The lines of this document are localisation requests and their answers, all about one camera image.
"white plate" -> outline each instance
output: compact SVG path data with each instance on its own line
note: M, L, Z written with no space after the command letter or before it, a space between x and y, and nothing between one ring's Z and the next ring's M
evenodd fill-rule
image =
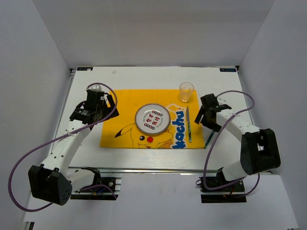
M135 115L135 124L144 133L158 134L170 123L169 112L160 104L146 104Z

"white table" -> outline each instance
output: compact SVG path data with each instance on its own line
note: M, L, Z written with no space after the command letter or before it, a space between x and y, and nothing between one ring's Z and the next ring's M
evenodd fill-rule
M182 82L191 82L200 97L226 90L242 90L236 72L220 72L219 68L181 67L94 67L92 71L76 71L60 122L58 135L65 132L75 106L86 99L85 88L93 82L102 82L112 89L178 89ZM234 111L245 109L244 96L228 93L222 96ZM246 112L242 117L250 121ZM109 149L100 148L101 130L98 124L76 152L71 167L90 166L113 169L203 169L207 149ZM211 130L203 128L206 140ZM217 170L239 159L240 143L228 131L217 142L208 170Z

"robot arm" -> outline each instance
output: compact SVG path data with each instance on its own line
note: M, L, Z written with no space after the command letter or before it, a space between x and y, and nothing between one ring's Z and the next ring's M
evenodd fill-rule
M77 105L70 116L66 132L88 126L105 118L114 108L111 95L101 91L101 88L87 90L87 100ZM118 116L117 109L109 118ZM58 205L64 205L71 193L88 185L100 182L100 172L86 167L67 175L69 164L84 138L93 127L85 128L75 134L60 140L53 151L48 154L40 166L32 166L28 172L32 196Z
M230 106L219 104L214 94L201 97L201 103L195 122L215 132L234 114ZM226 129L241 142L241 155L239 161L218 170L219 185L280 166L276 137L271 129L260 129L239 116Z

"yellow placemat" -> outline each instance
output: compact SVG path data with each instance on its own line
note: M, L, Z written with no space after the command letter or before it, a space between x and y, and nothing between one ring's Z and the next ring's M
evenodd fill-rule
M179 90L115 90L119 116L104 122L100 147L125 149L201 149L205 143L201 126L194 120L199 111L196 91L188 102L179 99ZM171 123L157 135L142 133L135 125L135 114L145 104L161 104L169 111ZM189 143L186 109L189 106L191 137Z

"white wall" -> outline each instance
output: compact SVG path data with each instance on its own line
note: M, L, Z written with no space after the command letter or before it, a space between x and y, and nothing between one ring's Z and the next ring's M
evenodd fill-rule
M0 1L0 229L19 229L24 213L9 198L9 172L23 154L51 139L68 83L68 66L32 1ZM33 153L13 178L23 205L29 167L45 155Z
M300 229L307 229L307 1L277 0L240 67L252 116L277 136L279 173Z
M274 0L33 0L70 68L240 65Z

